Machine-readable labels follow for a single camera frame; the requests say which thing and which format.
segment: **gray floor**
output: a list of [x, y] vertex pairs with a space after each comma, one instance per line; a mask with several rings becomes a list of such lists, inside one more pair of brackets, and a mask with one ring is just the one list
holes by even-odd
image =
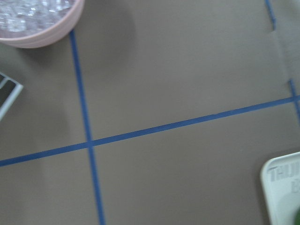
[[[263, 0], [88, 0], [75, 34], [94, 139], [291, 96]], [[86, 141], [68, 37], [0, 71], [0, 160]], [[260, 169], [299, 136], [290, 103], [97, 146], [107, 225], [268, 225]], [[98, 224], [86, 149], [0, 174], [0, 224]]]

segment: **green object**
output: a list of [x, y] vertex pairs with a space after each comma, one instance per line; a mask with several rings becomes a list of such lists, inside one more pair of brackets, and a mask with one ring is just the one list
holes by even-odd
[[300, 210], [296, 214], [294, 225], [300, 225]]

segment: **blue tape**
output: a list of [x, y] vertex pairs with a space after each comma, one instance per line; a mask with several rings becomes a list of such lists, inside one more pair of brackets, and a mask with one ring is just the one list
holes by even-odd
[[273, 30], [276, 30], [277, 21], [276, 21], [276, 17], [275, 17], [274, 11], [273, 11], [273, 7], [270, 3], [270, 0], [265, 0], [265, 3], [267, 6], [267, 9], [269, 11], [269, 16], [270, 16], [271, 22], [273, 24]]
[[184, 121], [180, 121], [180, 122], [170, 123], [170, 124], [161, 125], [158, 127], [152, 127], [152, 128], [148, 128], [148, 129], [144, 129], [144, 130], [139, 130], [139, 131], [134, 131], [134, 132], [130, 132], [130, 133], [122, 134], [122, 135], [106, 137], [106, 138], [91, 141], [90, 143], [85, 142], [85, 143], [70, 145], [70, 146], [66, 146], [66, 147], [62, 147], [62, 148], [58, 148], [58, 149], [42, 151], [39, 153], [34, 153], [34, 154], [26, 155], [26, 156], [5, 159], [5, 160], [0, 161], [0, 167], [6, 166], [6, 165], [11, 165], [11, 164], [16, 164], [16, 163], [21, 163], [21, 162], [25, 162], [25, 161], [30, 161], [30, 160], [34, 160], [34, 159], [38, 159], [38, 158], [54, 156], [54, 155], [58, 155], [58, 154], [65, 153], [65, 152], [85, 149], [85, 148], [89, 148], [91, 145], [98, 146], [98, 145], [113, 143], [113, 142], [117, 142], [117, 141], [126, 140], [129, 138], [139, 137], [139, 136], [143, 136], [143, 135], [149, 135], [149, 134], [153, 134], [153, 133], [157, 133], [157, 132], [180, 128], [180, 127], [193, 125], [193, 124], [197, 124], [197, 123], [202, 123], [202, 122], [206, 122], [206, 121], [210, 121], [210, 120], [216, 120], [216, 119], [234, 116], [234, 115], [238, 115], [238, 114], [242, 114], [242, 113], [248, 113], [251, 111], [275, 107], [278, 105], [284, 105], [284, 104], [292, 103], [295, 100], [300, 101], [300, 96], [283, 98], [283, 99], [275, 100], [272, 102], [248, 106], [248, 107], [244, 107], [244, 108], [240, 108], [240, 109], [221, 112], [218, 114], [202, 116], [202, 117], [198, 117], [198, 118], [194, 118], [194, 119], [190, 119], [190, 120], [184, 120]]
[[296, 88], [295, 88], [295, 83], [293, 81], [293, 79], [289, 80], [289, 84], [290, 84], [290, 88], [291, 88], [291, 92], [292, 92], [292, 99], [296, 108], [296, 113], [298, 116], [298, 120], [299, 120], [299, 124], [300, 124], [300, 108], [299, 108], [299, 103], [298, 103], [298, 96], [297, 96], [297, 92], [296, 92]]
[[238, 115], [238, 114], [256, 111], [256, 110], [260, 110], [260, 109], [265, 109], [265, 108], [269, 108], [269, 107], [275, 107], [278, 105], [291, 103], [291, 102], [293, 102], [293, 100], [294, 100], [294, 98], [288, 97], [288, 98], [284, 98], [284, 99], [280, 99], [280, 100], [275, 100], [272, 102], [248, 106], [248, 107], [235, 109], [235, 110], [231, 110], [231, 111], [226, 111], [226, 112], [221, 112], [218, 114], [202, 116], [202, 117], [198, 117], [195, 119], [184, 120], [184, 121], [170, 123], [170, 124], [166, 124], [166, 125], [162, 125], [162, 126], [158, 126], [158, 127], [152, 127], [152, 128], [148, 128], [148, 129], [144, 129], [144, 130], [134, 131], [134, 132], [130, 132], [130, 133], [122, 134], [122, 135], [116, 135], [116, 136], [112, 136], [112, 137], [102, 138], [102, 139], [94, 140], [94, 141], [92, 141], [92, 143], [94, 146], [97, 146], [97, 145], [117, 142], [117, 141], [129, 139], [129, 138], [139, 137], [139, 136], [143, 136], [143, 135], [149, 135], [149, 134], [162, 132], [162, 131], [166, 131], [166, 130], [170, 130], [170, 129], [193, 125], [196, 123], [202, 123], [202, 122], [206, 122], [206, 121], [210, 121], [210, 120], [216, 120], [216, 119], [220, 119], [220, 118], [224, 118], [224, 117], [228, 117], [228, 116]]
[[86, 100], [85, 100], [84, 85], [83, 85], [83, 79], [82, 79], [81, 67], [80, 67], [80, 63], [79, 63], [78, 50], [77, 50], [77, 44], [76, 44], [74, 30], [70, 32], [70, 41], [71, 41], [71, 46], [72, 46], [74, 67], [75, 67], [77, 85], [78, 85], [78, 90], [79, 90], [83, 123], [84, 123], [84, 128], [85, 128], [85, 133], [86, 133], [86, 139], [87, 139], [87, 143], [88, 143], [90, 169], [91, 169], [91, 175], [92, 175], [94, 191], [95, 191], [98, 219], [99, 219], [99, 223], [101, 225], [105, 225], [104, 209], [103, 209], [103, 204], [102, 204], [102, 199], [101, 199], [101, 189], [100, 189], [100, 183], [99, 183], [99, 179], [98, 179], [94, 147], [91, 144], [92, 135], [91, 135], [91, 129], [90, 129], [89, 114], [88, 114], [88, 108], [87, 108], [87, 104], [86, 104]]
[[4, 160], [0, 161], [0, 167], [12, 165], [12, 164], [16, 164], [16, 163], [22, 163], [22, 162], [26, 162], [26, 161], [30, 161], [30, 160], [34, 160], [34, 159], [39, 159], [39, 158], [45, 158], [48, 156], [55, 156], [55, 155], [66, 153], [66, 152], [85, 149], [87, 147], [88, 147], [88, 144], [86, 142], [84, 142], [84, 143], [74, 144], [74, 145], [70, 145], [70, 146], [66, 146], [66, 147], [62, 147], [62, 148], [33, 153], [33, 154], [26, 155], [26, 156], [19, 156], [19, 157], [15, 157], [15, 158], [4, 159]]

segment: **white tray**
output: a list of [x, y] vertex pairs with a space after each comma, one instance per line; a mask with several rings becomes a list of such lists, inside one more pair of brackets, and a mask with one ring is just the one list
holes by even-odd
[[300, 152], [273, 158], [261, 170], [272, 225], [294, 225], [300, 209]]

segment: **pink container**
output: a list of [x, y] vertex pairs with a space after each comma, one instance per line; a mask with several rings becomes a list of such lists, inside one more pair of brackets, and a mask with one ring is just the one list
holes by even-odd
[[17, 38], [0, 38], [0, 42], [18, 48], [39, 48], [51, 45], [66, 36], [77, 24], [85, 0], [77, 0], [70, 11], [53, 26], [33, 35]]

